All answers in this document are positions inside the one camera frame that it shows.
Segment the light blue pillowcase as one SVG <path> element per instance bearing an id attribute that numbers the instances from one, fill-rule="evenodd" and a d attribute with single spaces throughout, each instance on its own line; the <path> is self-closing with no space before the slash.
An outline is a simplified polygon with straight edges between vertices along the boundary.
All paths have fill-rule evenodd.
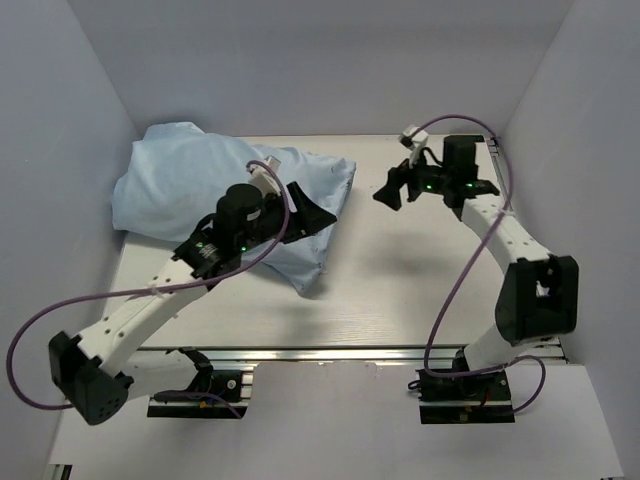
<path id="1" fill-rule="evenodd" d="M 250 179 L 247 164 L 273 157 L 284 185 L 295 182 L 323 210 L 340 216 L 356 174 L 354 162 L 294 147 L 251 144 L 206 133 L 190 122 L 157 124 L 132 145 L 126 173 L 116 181 L 112 226 L 156 240 L 182 243 L 216 210 L 235 184 Z"/>

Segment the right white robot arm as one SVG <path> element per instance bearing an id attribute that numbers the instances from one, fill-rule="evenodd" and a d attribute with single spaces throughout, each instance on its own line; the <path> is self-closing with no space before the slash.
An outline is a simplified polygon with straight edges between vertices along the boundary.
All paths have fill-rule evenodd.
<path id="1" fill-rule="evenodd" d="M 535 240 L 512 215 L 506 193 L 479 177 L 479 137 L 448 135 L 440 156 L 425 133 L 410 130 L 399 141 L 410 154 L 388 171 L 374 200 L 397 211 L 403 193 L 410 202 L 422 194 L 441 196 L 504 275 L 493 325 L 458 352 L 446 374 L 459 396 L 472 399 L 486 389 L 487 374 L 514 364 L 534 344 L 575 330 L 579 266 Z"/>

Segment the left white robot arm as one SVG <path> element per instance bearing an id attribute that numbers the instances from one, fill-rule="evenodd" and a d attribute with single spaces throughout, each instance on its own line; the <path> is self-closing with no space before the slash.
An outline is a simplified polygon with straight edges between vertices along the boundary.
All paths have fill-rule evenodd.
<path id="1" fill-rule="evenodd" d="M 215 212 L 196 224 L 153 278 L 153 293 L 129 294 L 106 318 L 74 336 L 60 332 L 50 340 L 52 380 L 87 424 L 107 421 L 141 396 L 219 400 L 211 362 L 197 349 L 155 353 L 139 348 L 238 270 L 244 253 L 311 237 L 336 222 L 336 215 L 315 204 L 297 183 L 286 189 L 283 198 L 248 183 L 229 187 Z"/>

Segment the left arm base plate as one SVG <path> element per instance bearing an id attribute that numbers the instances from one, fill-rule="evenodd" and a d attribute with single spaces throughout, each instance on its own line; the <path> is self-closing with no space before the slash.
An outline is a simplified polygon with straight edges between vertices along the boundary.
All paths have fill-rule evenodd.
<path id="1" fill-rule="evenodd" d="M 247 369 L 214 370 L 194 393 L 158 394 L 149 400 L 148 418 L 240 420 L 251 398 L 253 373 Z"/>

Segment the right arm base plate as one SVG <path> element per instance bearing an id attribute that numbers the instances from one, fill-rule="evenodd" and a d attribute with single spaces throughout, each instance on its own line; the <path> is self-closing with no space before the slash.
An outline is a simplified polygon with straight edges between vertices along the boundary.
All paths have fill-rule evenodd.
<path id="1" fill-rule="evenodd" d="M 407 385 L 416 394 L 423 425 L 506 424 L 515 422 L 504 372 L 463 378 L 436 378 L 424 370 Z"/>

